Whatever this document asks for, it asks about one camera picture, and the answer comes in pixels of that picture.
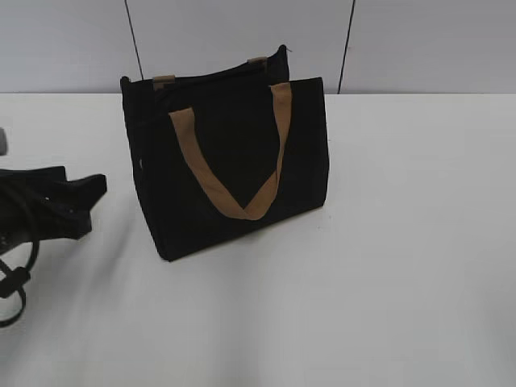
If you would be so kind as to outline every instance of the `white wall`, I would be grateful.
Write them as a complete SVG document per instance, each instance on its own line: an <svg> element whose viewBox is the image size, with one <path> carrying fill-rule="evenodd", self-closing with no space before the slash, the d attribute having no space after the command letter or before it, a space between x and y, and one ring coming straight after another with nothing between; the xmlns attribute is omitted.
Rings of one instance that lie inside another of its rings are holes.
<svg viewBox="0 0 516 387"><path fill-rule="evenodd" d="M120 0L1 0L0 92L117 92L137 73Z"/></svg>
<svg viewBox="0 0 516 387"><path fill-rule="evenodd" d="M515 38L515 0L357 0L346 91L515 93Z"/></svg>
<svg viewBox="0 0 516 387"><path fill-rule="evenodd" d="M218 71L285 43L293 77L323 76L328 92L339 81L350 6L129 0L146 77ZM123 0L2 0L0 36L0 92L118 92L122 75L139 79Z"/></svg>
<svg viewBox="0 0 516 387"><path fill-rule="evenodd" d="M129 0L146 77L285 43L336 91L352 0ZM357 0L346 93L516 92L514 0ZM2 0L0 92L118 92L139 72L123 0Z"/></svg>

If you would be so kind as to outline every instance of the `white table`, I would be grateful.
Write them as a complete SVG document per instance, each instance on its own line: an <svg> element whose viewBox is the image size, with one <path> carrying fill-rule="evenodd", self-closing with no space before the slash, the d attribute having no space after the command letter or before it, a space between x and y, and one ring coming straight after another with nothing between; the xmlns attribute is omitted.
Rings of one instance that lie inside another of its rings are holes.
<svg viewBox="0 0 516 387"><path fill-rule="evenodd" d="M0 168L109 185L92 234L43 243L27 313L0 331L0 385L513 387L515 107L328 96L326 206L165 263L121 97L0 95Z"/></svg>

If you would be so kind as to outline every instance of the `black tote bag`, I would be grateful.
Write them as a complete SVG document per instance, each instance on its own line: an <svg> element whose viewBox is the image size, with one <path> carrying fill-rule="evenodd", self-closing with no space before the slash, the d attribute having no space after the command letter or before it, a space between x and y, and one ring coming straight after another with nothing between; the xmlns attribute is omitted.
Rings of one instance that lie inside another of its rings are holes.
<svg viewBox="0 0 516 387"><path fill-rule="evenodd" d="M258 70L170 89L122 79L135 185L162 258L323 205L323 82L284 78Z"/></svg>

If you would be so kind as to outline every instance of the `tan strap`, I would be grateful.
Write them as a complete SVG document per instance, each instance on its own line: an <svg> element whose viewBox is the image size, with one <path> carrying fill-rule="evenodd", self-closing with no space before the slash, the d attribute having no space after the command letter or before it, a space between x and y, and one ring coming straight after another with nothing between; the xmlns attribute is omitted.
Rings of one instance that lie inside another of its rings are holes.
<svg viewBox="0 0 516 387"><path fill-rule="evenodd" d="M214 175L202 155L195 135L194 109L189 107L169 113L186 164L213 205L221 214L228 218L246 220L263 218L276 198L281 168L283 166L285 144L289 137L292 114L292 90L290 89L290 83L286 82L271 86L271 91L273 94L274 117L280 137L277 167L245 208L240 206L224 184Z"/></svg>
<svg viewBox="0 0 516 387"><path fill-rule="evenodd" d="M152 79L152 83L154 85L154 90L163 89L165 85L169 83L174 83L176 81L175 75L164 75L161 77L154 77Z"/></svg>
<svg viewBox="0 0 516 387"><path fill-rule="evenodd" d="M248 59L248 63L251 64L251 63L261 62L265 71L267 71L267 59L268 59L268 57L266 57L266 56L258 56L256 58Z"/></svg>

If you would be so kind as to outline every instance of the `black object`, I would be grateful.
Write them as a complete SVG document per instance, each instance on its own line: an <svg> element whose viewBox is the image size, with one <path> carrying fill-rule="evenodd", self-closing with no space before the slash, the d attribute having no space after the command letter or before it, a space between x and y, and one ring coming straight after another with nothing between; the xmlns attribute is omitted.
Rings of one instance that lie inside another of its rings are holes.
<svg viewBox="0 0 516 387"><path fill-rule="evenodd" d="M4 131L0 127L0 156L5 156L7 154L7 136L6 131Z"/></svg>
<svg viewBox="0 0 516 387"><path fill-rule="evenodd" d="M285 46L204 77L122 78L135 186L162 258L323 205L323 81L288 78Z"/></svg>
<svg viewBox="0 0 516 387"><path fill-rule="evenodd" d="M26 267L12 270L0 260L0 298L18 293L21 310L0 321L8 327L22 315L26 305L23 285L30 279L40 248L40 240L80 239L91 231L90 211L106 192L106 177L94 175L67 181L65 167L30 171L0 169L0 255L32 242Z"/></svg>

